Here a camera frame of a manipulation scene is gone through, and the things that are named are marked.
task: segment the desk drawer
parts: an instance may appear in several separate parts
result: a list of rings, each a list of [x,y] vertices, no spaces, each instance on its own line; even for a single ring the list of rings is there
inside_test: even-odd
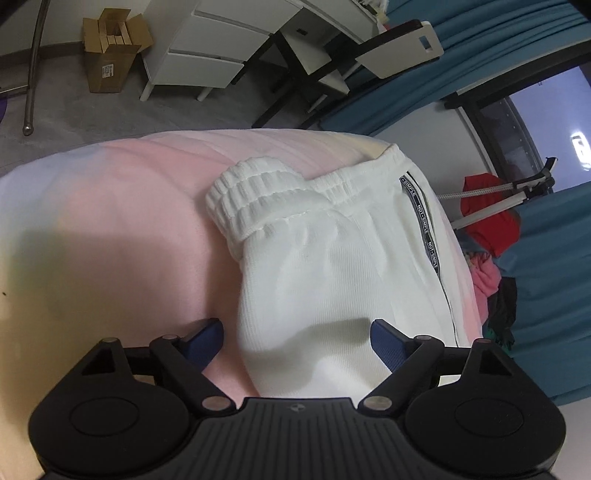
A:
[[[300,7],[287,0],[202,0],[197,10],[275,33]]]
[[[225,88],[242,66],[234,61],[167,53],[153,83]]]
[[[307,0],[310,9],[320,17],[327,17],[329,23],[341,25],[339,30],[349,31],[358,39],[358,43],[369,40],[378,34],[377,20],[372,18],[362,7],[350,0]]]
[[[191,15],[185,20],[170,50],[248,60],[267,38],[264,33]]]

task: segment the white wall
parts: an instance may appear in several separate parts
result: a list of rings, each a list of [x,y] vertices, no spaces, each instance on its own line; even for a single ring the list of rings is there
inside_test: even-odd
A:
[[[441,102],[427,105],[377,135],[396,143],[423,171],[435,193],[461,192],[464,177],[491,171],[471,125]],[[442,202],[451,220],[461,218],[459,200]]]
[[[31,48],[41,0],[29,0],[0,27],[0,55]],[[105,7],[131,8],[131,15],[144,12],[150,0],[51,0],[42,44],[82,40],[82,18],[99,18]]]
[[[591,478],[591,398],[560,407],[566,441],[552,470],[560,480]]]

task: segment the desk leg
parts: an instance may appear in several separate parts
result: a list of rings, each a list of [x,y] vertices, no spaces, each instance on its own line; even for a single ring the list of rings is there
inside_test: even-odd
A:
[[[139,101],[140,102],[145,102],[148,100],[148,98],[150,98],[150,95],[152,95],[152,90],[154,90],[154,84],[150,81],[148,81],[148,83],[146,83],[146,86],[144,87],[144,91],[142,92],[142,94],[139,97]]]
[[[201,90],[201,92],[199,92],[199,95],[196,96],[196,99],[199,102],[203,102],[205,100],[205,97],[207,95],[209,95],[209,93],[213,90],[213,87],[203,87],[203,90]]]
[[[322,94],[318,97],[318,100],[316,100],[314,103],[312,103],[312,106],[310,108],[308,108],[308,110],[306,110],[306,113],[311,113],[312,110],[316,110],[316,107],[318,107],[322,102],[324,102],[329,96]]]
[[[291,97],[293,97],[296,93],[297,85],[293,85],[281,97],[279,97],[279,100],[273,103],[273,105],[271,105],[265,113],[263,113],[259,118],[255,120],[255,122],[252,124],[252,128],[264,127],[265,124],[269,120],[271,120],[271,118],[273,118],[277,113],[279,113],[279,110],[285,107],[287,102],[289,102],[291,100]]]

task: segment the clothing pile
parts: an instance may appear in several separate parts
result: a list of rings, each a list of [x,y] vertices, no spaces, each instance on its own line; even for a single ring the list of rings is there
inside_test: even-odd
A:
[[[501,179],[483,173],[465,178],[464,192],[501,185]],[[478,212],[503,200],[503,193],[489,193],[463,198],[460,208],[464,216]],[[514,278],[501,277],[492,257],[499,257],[519,240],[521,219],[514,210],[506,210],[466,227],[465,232],[486,252],[467,255],[483,335],[510,351],[515,338],[511,326],[517,310],[517,285]]]

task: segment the pink clothing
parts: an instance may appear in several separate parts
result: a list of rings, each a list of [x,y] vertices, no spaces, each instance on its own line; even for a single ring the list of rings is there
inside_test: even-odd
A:
[[[474,283],[480,322],[484,324],[488,318],[488,297],[499,290],[501,271],[493,263],[490,254],[481,252],[470,257],[470,274]]]

